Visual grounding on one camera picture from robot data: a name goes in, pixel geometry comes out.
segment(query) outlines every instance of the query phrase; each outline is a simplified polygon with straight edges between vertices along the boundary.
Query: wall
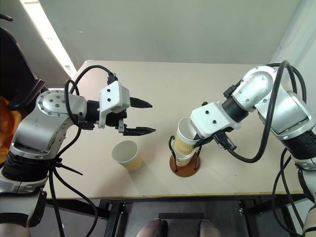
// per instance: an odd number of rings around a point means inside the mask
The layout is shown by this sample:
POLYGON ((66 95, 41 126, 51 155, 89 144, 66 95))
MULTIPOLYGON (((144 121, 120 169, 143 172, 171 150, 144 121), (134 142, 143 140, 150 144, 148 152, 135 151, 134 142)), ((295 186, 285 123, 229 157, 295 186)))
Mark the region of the wall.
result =
POLYGON ((307 86, 307 104, 315 112, 316 1, 304 0, 297 8, 272 62, 289 61, 302 74, 307 86))
POLYGON ((299 0, 41 0, 76 68, 85 60, 265 64, 299 0))

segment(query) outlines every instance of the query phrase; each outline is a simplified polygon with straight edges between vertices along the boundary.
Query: orange fabric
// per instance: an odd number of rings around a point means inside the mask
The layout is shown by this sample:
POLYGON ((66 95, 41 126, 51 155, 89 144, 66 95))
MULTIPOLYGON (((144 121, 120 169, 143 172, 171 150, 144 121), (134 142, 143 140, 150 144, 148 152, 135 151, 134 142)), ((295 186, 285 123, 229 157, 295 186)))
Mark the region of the orange fabric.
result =
POLYGON ((9 101, 1 96, 0 104, 0 139, 1 139, 1 150, 0 150, 0 163, 6 160, 6 155, 9 152, 10 144, 13 135, 23 119, 22 115, 18 111, 11 111, 7 105, 9 101))

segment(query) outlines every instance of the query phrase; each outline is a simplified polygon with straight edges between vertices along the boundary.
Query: metal table frame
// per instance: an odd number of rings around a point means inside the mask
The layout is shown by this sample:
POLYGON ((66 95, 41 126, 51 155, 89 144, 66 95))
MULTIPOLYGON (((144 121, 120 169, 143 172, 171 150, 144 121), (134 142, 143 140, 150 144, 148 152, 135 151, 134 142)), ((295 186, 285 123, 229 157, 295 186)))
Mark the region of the metal table frame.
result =
MULTIPOLYGON (((258 237, 255 215, 259 215, 272 210, 271 195, 264 195, 270 198, 262 201, 262 195, 242 195, 242 196, 187 196, 187 197, 141 197, 141 198, 107 198, 102 199, 98 210, 99 217, 107 219, 107 226, 104 237, 121 237, 124 234, 127 223, 128 212, 126 204, 134 202, 165 201, 165 202, 186 202, 186 201, 238 201, 239 212, 245 216, 249 237, 258 237)), ((293 194, 294 201, 302 200, 304 194, 293 194)), ((47 199, 46 204, 52 205, 52 200, 47 199)), ((286 226, 290 230, 295 230, 292 218, 286 207, 289 204, 287 195, 277 195, 275 200, 276 208, 280 208, 286 226)), ((58 199, 60 209, 74 213, 93 216, 93 211, 89 204, 73 199, 58 199)))

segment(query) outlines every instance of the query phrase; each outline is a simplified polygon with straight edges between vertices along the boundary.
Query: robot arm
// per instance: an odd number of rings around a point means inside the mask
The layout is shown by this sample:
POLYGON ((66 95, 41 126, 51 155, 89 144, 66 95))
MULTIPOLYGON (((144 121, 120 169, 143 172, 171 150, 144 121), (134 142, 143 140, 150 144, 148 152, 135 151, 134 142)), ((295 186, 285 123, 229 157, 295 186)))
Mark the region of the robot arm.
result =
MULTIPOLYGON (((277 72, 268 66, 251 69, 237 86, 225 93, 227 100, 222 103, 204 104, 192 111, 191 124, 197 131, 203 145, 215 140, 221 148, 238 156, 226 132, 241 128, 241 121, 249 112, 258 111, 259 118, 266 123, 269 102, 276 81, 277 72)), ((295 93, 286 91, 281 85, 272 117, 271 133, 291 152, 299 168, 299 181, 306 196, 316 201, 316 116, 305 102, 295 93)), ((255 162, 258 159, 245 159, 255 162)), ((304 231, 316 226, 316 209, 311 209, 304 231)))
POLYGON ((107 125, 132 136, 155 131, 147 127, 127 128, 124 124, 128 107, 151 108, 152 105, 130 97, 129 90, 114 74, 109 74, 108 86, 101 90, 99 101, 86 101, 84 97, 62 90, 40 94, 34 110, 19 124, 7 160, 0 169, 1 236, 9 236, 7 232, 13 234, 14 231, 27 233, 28 227, 40 221, 46 197, 42 189, 48 170, 60 163, 58 151, 67 129, 74 125, 67 110, 68 102, 77 119, 75 124, 81 129, 92 130, 95 124, 99 128, 107 125))

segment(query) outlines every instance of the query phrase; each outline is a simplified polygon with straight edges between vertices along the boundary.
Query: cup rim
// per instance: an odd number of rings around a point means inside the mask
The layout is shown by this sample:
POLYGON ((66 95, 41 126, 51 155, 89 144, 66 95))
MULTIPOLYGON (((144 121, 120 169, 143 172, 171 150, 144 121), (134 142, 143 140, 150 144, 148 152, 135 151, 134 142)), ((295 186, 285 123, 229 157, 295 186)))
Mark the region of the cup rim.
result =
POLYGON ((189 119, 189 120, 191 120, 190 117, 183 117, 182 119, 180 119, 179 122, 178 122, 177 133, 179 133, 179 135, 181 135, 182 137, 184 137, 186 140, 188 140, 188 141, 190 141, 190 142, 197 142, 199 139, 197 139, 197 140, 192 140, 192 139, 189 139, 189 138, 185 137, 185 136, 181 133, 181 131, 180 131, 180 129, 179 129, 179 124, 180 124, 180 123, 182 122, 182 120, 184 120, 184 119, 189 119))
POLYGON ((138 157, 138 154, 139 154, 139 149, 138 149, 137 143, 134 142, 134 141, 131 141, 131 140, 125 140, 125 141, 121 141, 121 142, 117 143, 117 144, 112 148, 112 151, 111 151, 112 159, 115 160, 117 163, 122 164, 122 165, 132 163, 132 162, 135 160, 135 158, 138 157), (114 151, 114 149, 117 148, 119 145, 121 145, 122 143, 126 143, 126 142, 131 142, 131 143, 133 143, 133 144, 136 145, 136 153, 135 153, 135 155, 134 155, 132 158, 130 158, 129 160, 126 160, 126 161, 118 161, 116 158, 114 158, 114 156, 113 156, 113 151, 114 151))

